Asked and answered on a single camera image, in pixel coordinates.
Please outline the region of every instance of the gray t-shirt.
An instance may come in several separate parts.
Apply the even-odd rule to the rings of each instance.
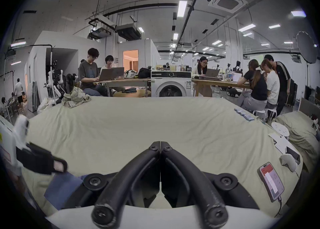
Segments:
[[[82,80],[83,78],[96,78],[100,75],[98,71],[98,66],[95,62],[89,64],[87,61],[80,63],[79,66],[79,79]],[[80,88],[83,90],[85,88],[92,88],[94,87],[93,83],[85,83],[81,82]]]

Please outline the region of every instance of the gray sweatpants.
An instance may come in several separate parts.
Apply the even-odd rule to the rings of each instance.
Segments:
[[[247,111],[261,111],[266,106],[265,101],[259,101],[251,97],[251,92],[244,91],[238,97],[237,105]]]

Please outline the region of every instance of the white sheet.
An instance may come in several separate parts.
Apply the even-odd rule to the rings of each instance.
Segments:
[[[69,172],[79,176],[119,171],[152,142],[167,141],[201,171],[231,173],[262,211],[274,217],[279,203],[270,202],[258,168],[270,162],[290,197],[298,177],[281,166],[281,153],[261,121],[247,121],[233,103],[221,98],[104,98],[75,108],[62,105],[30,120],[28,140],[65,159]],[[296,169],[300,175],[302,162]],[[23,175],[39,206],[55,212],[43,194],[51,176],[24,170]]]

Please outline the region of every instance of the phone case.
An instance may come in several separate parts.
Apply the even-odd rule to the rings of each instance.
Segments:
[[[273,166],[272,166],[272,168],[273,168],[273,170],[275,171],[275,173],[277,174],[277,176],[278,176],[278,178],[279,178],[279,180],[280,180],[280,182],[281,182],[281,184],[282,184],[282,186],[283,186],[283,192],[284,192],[284,190],[285,190],[284,187],[285,187],[285,186],[283,185],[283,183],[282,183],[282,181],[281,181],[281,179],[280,179],[277,171],[274,169]],[[263,182],[264,186],[266,187],[266,190],[267,190],[267,193],[268,193],[268,195],[269,195],[270,201],[271,201],[271,202],[275,202],[277,199],[273,199],[272,194],[271,194],[271,192],[270,192],[270,189],[269,189],[269,187],[268,187],[268,185],[267,185],[267,183],[266,183],[266,180],[264,179],[264,177],[263,177],[263,175],[262,175],[262,172],[260,171],[260,167],[258,168],[258,175],[259,175],[261,181]]]

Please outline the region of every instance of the bag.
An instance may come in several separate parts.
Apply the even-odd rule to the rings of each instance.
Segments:
[[[126,72],[125,72],[125,76],[124,76],[124,78],[125,79],[133,79],[135,76],[137,76],[138,75],[138,73],[136,72],[136,71],[134,71],[134,70],[127,70]]]
[[[151,70],[147,68],[141,68],[138,73],[138,79],[151,78]]]

